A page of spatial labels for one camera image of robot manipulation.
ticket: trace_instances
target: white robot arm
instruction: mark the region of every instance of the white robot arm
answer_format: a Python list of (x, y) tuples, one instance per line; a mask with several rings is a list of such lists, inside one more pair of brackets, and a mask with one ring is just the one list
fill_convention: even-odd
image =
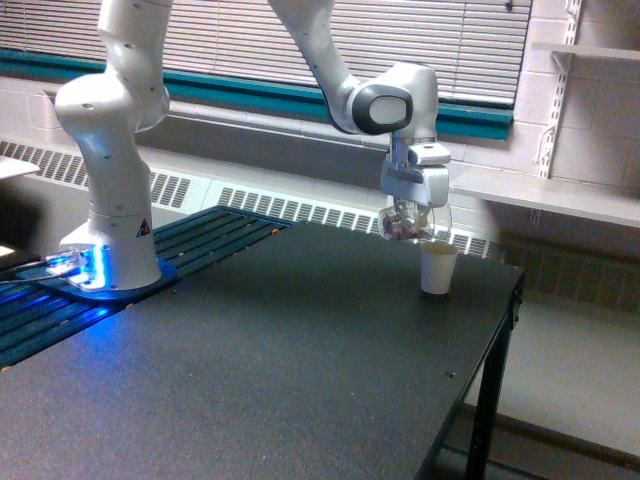
[(132, 290), (160, 278), (149, 198), (149, 167), (134, 134), (169, 109), (162, 51), (172, 0), (103, 0), (98, 31), (104, 73), (65, 84), (56, 97), (62, 127), (82, 151), (89, 220), (61, 242), (90, 250), (91, 265), (67, 280), (87, 291)]
[(438, 83), (424, 65), (397, 63), (361, 83), (331, 38), (333, 0), (269, 0), (324, 92), (335, 126), (346, 133), (390, 132), (381, 188), (423, 209), (447, 203), (450, 153), (436, 143)]
[[(149, 168), (138, 155), (134, 134), (159, 123), (168, 110), (162, 51), (172, 3), (103, 0), (98, 30), (107, 50), (106, 71), (69, 82), (56, 98), (60, 123), (77, 141), (89, 176), (89, 220), (61, 242), (93, 252), (91, 265), (68, 277), (83, 290), (132, 290), (160, 278)], [(425, 211), (445, 205), (449, 176), (444, 164), (450, 155), (435, 143), (433, 70), (398, 63), (362, 83), (349, 73), (331, 38), (333, 0), (269, 4), (317, 78), (336, 127), (347, 133), (392, 133), (381, 185), (404, 205), (402, 215), (413, 215), (408, 219), (416, 223)]]

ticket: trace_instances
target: shelf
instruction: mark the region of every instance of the shelf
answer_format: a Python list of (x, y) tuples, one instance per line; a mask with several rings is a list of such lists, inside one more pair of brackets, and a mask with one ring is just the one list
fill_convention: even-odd
[(22, 160), (15, 160), (0, 155), (0, 180), (5, 178), (17, 177), (19, 175), (28, 175), (40, 170), (35, 165)]
[(640, 61), (640, 51), (638, 50), (621, 50), (617, 48), (564, 45), (561, 43), (546, 42), (533, 42), (532, 48), (534, 50), (547, 50), (552, 53), (570, 54), (580, 57)]
[(640, 228), (640, 193), (482, 167), (452, 169), (451, 192)]

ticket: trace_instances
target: white cup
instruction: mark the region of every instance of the white cup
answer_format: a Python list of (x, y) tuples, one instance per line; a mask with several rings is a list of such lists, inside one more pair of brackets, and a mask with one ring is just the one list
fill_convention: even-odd
[(433, 295), (447, 293), (451, 286), (458, 249), (444, 242), (424, 242), (420, 247), (420, 288)]

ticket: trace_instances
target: blue light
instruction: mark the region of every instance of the blue light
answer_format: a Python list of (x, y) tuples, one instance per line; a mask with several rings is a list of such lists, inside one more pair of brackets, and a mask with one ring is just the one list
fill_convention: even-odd
[(91, 273), (93, 281), (100, 287), (107, 284), (103, 248), (101, 245), (96, 245), (91, 249), (93, 257), (93, 272)]

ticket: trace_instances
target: window blinds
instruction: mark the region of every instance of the window blinds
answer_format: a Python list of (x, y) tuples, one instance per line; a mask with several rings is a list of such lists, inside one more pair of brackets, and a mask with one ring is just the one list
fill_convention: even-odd
[[(4, 0), (0, 48), (104, 59), (100, 0)], [(531, 0), (336, 0), (332, 32), (353, 73), (431, 65), (440, 96), (513, 104)], [(165, 68), (315, 85), (267, 0), (174, 0)]]

